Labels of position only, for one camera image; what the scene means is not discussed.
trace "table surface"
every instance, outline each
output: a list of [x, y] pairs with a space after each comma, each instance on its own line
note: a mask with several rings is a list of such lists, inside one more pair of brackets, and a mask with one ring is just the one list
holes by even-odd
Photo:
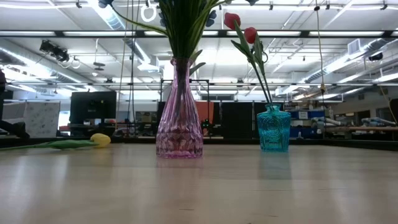
[[153, 144], [0, 152], [0, 223], [397, 223], [398, 154], [329, 146]]

